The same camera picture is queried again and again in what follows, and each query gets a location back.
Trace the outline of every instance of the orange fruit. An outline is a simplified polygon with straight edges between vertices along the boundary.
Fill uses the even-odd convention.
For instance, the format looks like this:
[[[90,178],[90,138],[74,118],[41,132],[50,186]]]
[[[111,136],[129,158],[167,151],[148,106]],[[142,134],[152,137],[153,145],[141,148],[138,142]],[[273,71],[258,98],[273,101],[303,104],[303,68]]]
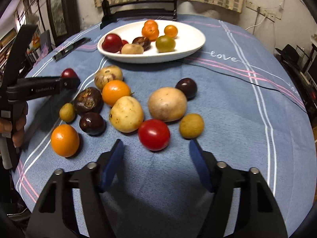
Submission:
[[[110,107],[113,107],[119,98],[130,95],[131,89],[120,80],[110,81],[102,89],[102,100]]]
[[[154,41],[159,36],[159,29],[153,25],[144,26],[142,28],[142,35],[147,37],[150,41]]]
[[[174,25],[167,25],[164,29],[166,36],[174,38],[178,34],[178,30]]]
[[[73,156],[79,148],[77,131],[68,124],[56,127],[51,135],[51,146],[59,156]]]
[[[158,24],[156,23],[156,21],[154,20],[147,20],[145,23],[144,23],[144,26],[147,27],[147,26],[155,26],[156,28],[159,28],[158,27]]]

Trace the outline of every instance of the hand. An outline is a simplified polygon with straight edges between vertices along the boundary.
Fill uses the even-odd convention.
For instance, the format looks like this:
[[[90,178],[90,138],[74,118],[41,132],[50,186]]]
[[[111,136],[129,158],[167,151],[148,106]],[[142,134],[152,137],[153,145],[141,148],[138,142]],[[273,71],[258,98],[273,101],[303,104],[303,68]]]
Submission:
[[[23,144],[24,138],[24,126],[26,124],[26,115],[28,114],[29,107],[28,103],[25,103],[22,115],[15,123],[16,132],[12,136],[13,144],[16,148],[20,147]],[[0,133],[11,132],[12,124],[5,119],[0,118]]]

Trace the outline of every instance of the smartphone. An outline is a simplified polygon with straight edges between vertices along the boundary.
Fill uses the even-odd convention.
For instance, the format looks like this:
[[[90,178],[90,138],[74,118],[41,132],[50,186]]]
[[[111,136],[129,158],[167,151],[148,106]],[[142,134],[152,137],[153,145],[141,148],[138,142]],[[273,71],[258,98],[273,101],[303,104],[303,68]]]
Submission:
[[[55,62],[59,61],[60,59],[64,58],[68,55],[71,51],[74,51],[76,48],[80,47],[83,44],[86,44],[91,41],[91,38],[84,37],[79,39],[78,41],[66,46],[63,50],[59,51],[56,55],[53,56]]]

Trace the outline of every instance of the oval plate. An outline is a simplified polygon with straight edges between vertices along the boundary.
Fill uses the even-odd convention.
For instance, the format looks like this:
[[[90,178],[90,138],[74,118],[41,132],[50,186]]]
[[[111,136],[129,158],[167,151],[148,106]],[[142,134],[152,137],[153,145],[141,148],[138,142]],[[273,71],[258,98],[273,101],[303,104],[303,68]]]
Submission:
[[[121,39],[127,40],[129,44],[133,39],[142,36],[142,28],[146,20],[137,21],[115,28],[107,34],[114,33],[121,37]],[[159,36],[164,35],[164,28],[167,25],[174,25],[178,29],[178,35],[175,38],[176,47],[175,51],[168,53],[159,53],[155,47],[155,42],[151,43],[149,50],[145,51],[142,55],[123,55],[118,53],[110,53],[102,49],[101,44],[105,39],[105,34],[98,42],[98,50],[106,57],[126,63],[158,63],[168,62],[177,59],[184,58],[195,53],[206,42],[205,35],[198,29],[177,21],[170,20],[157,20],[159,29]]]

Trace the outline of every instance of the blue tablecloth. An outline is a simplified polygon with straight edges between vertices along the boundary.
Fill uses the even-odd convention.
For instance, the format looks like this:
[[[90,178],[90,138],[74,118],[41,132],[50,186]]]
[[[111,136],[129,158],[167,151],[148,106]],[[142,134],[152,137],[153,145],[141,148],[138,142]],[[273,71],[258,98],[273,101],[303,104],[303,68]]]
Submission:
[[[94,74],[116,64],[123,69],[126,83],[142,104],[145,119],[150,115],[147,99],[156,89],[175,86],[182,78],[197,82],[198,94],[188,102],[188,113],[199,113],[205,130],[198,138],[202,148],[233,168],[257,167],[267,180],[291,235],[309,212],[316,184],[316,151],[310,122],[302,100],[289,76],[261,42],[238,26],[215,19],[179,15],[178,21],[200,29],[205,45],[179,61],[152,65],[130,65],[107,60],[97,50],[99,38],[108,31],[132,22],[121,20],[100,30],[99,25],[72,36],[61,46],[81,37],[92,41],[59,62],[45,57],[31,76],[60,75],[73,68],[81,85],[76,92],[29,101],[26,143],[13,178],[27,206],[32,210],[45,183],[57,168],[65,171],[83,167],[109,151],[116,139],[126,146],[112,187],[102,194],[110,223],[118,238],[196,237],[208,211],[212,195],[201,185],[189,156],[189,141],[178,133],[178,124],[169,125],[171,142],[160,153],[151,153],[140,144],[137,134],[123,135],[108,122],[100,137],[82,134],[82,151],[71,159],[53,152],[50,135],[61,124],[61,106],[79,91],[94,86]],[[108,119],[109,107],[101,115]],[[74,190],[80,231],[87,235]],[[235,191],[226,234],[233,232],[239,204]]]

